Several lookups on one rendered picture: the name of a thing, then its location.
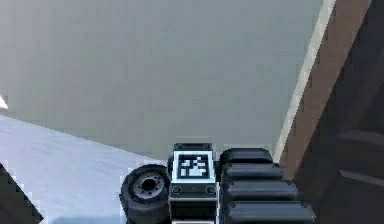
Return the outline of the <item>black angular furniture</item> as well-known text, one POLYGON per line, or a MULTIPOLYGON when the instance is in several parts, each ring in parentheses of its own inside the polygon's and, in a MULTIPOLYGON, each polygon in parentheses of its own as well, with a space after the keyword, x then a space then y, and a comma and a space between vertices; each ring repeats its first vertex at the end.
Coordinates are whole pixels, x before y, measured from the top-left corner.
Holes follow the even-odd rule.
POLYGON ((42 214, 0 163, 0 224, 41 224, 43 220, 42 214))

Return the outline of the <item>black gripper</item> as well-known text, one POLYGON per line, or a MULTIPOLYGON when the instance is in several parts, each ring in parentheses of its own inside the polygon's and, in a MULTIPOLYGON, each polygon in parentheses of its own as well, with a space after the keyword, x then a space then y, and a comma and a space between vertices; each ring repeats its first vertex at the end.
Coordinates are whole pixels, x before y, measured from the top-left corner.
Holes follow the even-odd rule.
POLYGON ((119 194, 126 224, 168 224, 169 184, 164 165, 146 164, 131 171, 119 194))

